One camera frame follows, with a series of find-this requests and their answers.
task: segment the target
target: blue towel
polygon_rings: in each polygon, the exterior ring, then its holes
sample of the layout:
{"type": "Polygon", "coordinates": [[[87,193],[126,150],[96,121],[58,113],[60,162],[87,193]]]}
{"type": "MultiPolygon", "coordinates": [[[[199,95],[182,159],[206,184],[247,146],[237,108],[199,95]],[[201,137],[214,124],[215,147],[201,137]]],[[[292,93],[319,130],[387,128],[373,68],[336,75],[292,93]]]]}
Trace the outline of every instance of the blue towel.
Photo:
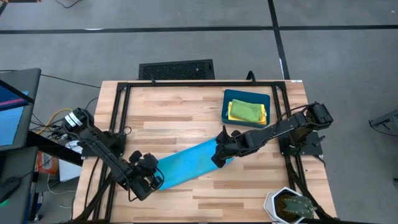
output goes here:
{"type": "Polygon", "coordinates": [[[217,166],[211,161],[216,152],[215,138],[184,151],[159,160],[158,168],[163,172],[164,183],[159,190],[169,189],[192,178],[216,170],[217,166]]]}
{"type": "Polygon", "coordinates": [[[11,145],[14,142],[23,111],[23,106],[0,111],[0,146],[11,145]]]}

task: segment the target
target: gray floor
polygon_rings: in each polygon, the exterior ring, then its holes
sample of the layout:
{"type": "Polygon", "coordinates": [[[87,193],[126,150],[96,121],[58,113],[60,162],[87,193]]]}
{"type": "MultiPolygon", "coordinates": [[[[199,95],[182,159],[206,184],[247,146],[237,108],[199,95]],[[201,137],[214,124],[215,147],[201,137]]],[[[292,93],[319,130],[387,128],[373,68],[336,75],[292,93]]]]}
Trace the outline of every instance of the gray floor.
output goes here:
{"type": "MultiPolygon", "coordinates": [[[[65,4],[72,0],[60,0],[65,4]]],[[[280,26],[398,24],[396,1],[274,0],[280,26]]],[[[270,26],[260,0],[84,0],[64,9],[52,0],[8,4],[0,29],[90,29],[177,26],[270,26]]],[[[283,31],[291,79],[335,119],[322,131],[327,174],[343,220],[396,223],[398,139],[370,129],[369,119],[397,109],[398,30],[283,31]]],[[[136,79],[138,65],[212,58],[217,79],[281,79],[273,31],[141,34],[0,35],[0,69],[39,67],[44,74],[100,85],[136,79]]],[[[85,106],[98,89],[42,77],[35,114],[44,122],[62,108],[85,106]]],[[[94,112],[95,104],[90,106],[94,112]]],[[[76,181],[57,190],[71,189],[76,181]]],[[[41,223],[70,217],[72,194],[45,194],[41,223]]]]}

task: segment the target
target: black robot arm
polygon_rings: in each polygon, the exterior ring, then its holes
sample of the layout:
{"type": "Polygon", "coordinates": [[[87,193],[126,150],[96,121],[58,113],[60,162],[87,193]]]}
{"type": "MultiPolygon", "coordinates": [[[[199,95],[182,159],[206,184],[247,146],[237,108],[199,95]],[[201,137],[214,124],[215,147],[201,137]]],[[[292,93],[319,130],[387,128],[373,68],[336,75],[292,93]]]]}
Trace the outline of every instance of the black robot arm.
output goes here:
{"type": "Polygon", "coordinates": [[[303,147],[306,145],[305,137],[308,134],[325,129],[333,122],[323,104],[315,102],[298,108],[303,108],[303,110],[289,118],[280,118],[274,125],[264,129],[250,130],[245,133],[233,131],[229,136],[223,126],[223,131],[216,138],[216,152],[211,160],[217,167],[223,167],[225,160],[234,156],[243,157],[255,153],[270,139],[282,134],[289,135],[292,147],[303,147]]]}
{"type": "Polygon", "coordinates": [[[83,149],[92,150],[110,169],[111,178],[125,190],[132,190],[139,200],[144,200],[160,188],[163,179],[156,176],[158,160],[152,154],[135,151],[129,162],[113,149],[124,148],[126,135],[101,131],[94,126],[94,117],[84,109],[77,108],[64,117],[58,134],[79,140],[83,149]]]}

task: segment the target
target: metal bracket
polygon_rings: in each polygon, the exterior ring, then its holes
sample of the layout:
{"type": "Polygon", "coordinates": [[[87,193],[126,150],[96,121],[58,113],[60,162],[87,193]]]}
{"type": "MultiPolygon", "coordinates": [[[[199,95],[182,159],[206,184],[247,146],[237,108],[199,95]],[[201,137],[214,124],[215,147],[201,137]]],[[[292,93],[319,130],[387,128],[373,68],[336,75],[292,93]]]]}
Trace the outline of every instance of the metal bracket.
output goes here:
{"type": "Polygon", "coordinates": [[[256,84],[256,76],[254,75],[253,71],[249,71],[246,80],[251,80],[253,84],[256,84]]]}
{"type": "Polygon", "coordinates": [[[153,86],[155,86],[155,85],[156,85],[156,82],[155,82],[155,80],[154,80],[154,77],[153,77],[153,76],[152,76],[151,83],[152,83],[152,85],[153,85],[153,86]]]}
{"type": "Polygon", "coordinates": [[[383,125],[387,129],[389,129],[386,124],[391,123],[392,127],[395,130],[398,130],[398,110],[391,111],[390,113],[384,114],[377,119],[370,122],[370,125],[373,127],[378,127],[379,125],[383,125]]]}
{"type": "Polygon", "coordinates": [[[324,136],[319,137],[316,131],[313,131],[306,137],[306,142],[308,143],[304,147],[286,147],[281,148],[280,153],[282,155],[288,156],[299,156],[299,155],[312,155],[312,156],[319,156],[323,154],[322,147],[320,142],[324,139],[324,136]]]}
{"type": "Polygon", "coordinates": [[[286,91],[286,83],[285,82],[275,82],[275,85],[280,88],[282,91],[286,91]]]}
{"type": "Polygon", "coordinates": [[[128,86],[128,83],[118,83],[118,87],[116,87],[116,91],[122,91],[126,89],[128,86]]]}

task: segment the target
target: wooden table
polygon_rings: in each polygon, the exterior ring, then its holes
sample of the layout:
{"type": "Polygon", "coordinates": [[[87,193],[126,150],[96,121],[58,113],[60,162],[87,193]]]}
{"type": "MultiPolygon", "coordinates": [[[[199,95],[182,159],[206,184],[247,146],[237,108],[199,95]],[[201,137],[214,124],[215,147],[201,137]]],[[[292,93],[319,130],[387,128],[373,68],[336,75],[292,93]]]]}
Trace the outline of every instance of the wooden table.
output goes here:
{"type": "MultiPolygon", "coordinates": [[[[103,82],[95,112],[95,125],[108,130],[117,82],[103,82]]],[[[307,104],[302,82],[286,81],[290,107],[307,104]]],[[[140,150],[158,159],[195,146],[215,137],[222,130],[221,108],[225,89],[252,91],[271,96],[271,123],[276,120],[271,87],[133,87],[126,125],[124,157],[140,150]]],[[[119,104],[120,120],[124,96],[119,104]]],[[[279,93],[282,112],[282,94],[279,93]]],[[[229,133],[250,128],[227,124],[229,133]]],[[[336,216],[323,164],[312,156],[302,156],[309,191],[327,213],[336,216]]],[[[95,163],[83,163],[73,215],[83,210],[88,179],[95,163]]],[[[100,177],[101,161],[96,167],[89,201],[94,196],[100,177]]],[[[207,173],[163,192],[157,191],[146,200],[129,202],[127,192],[116,187],[112,222],[270,222],[263,205],[267,193],[289,186],[284,158],[276,139],[257,153],[236,158],[230,165],[207,173]]],[[[107,192],[101,204],[104,217],[107,192]]]]}

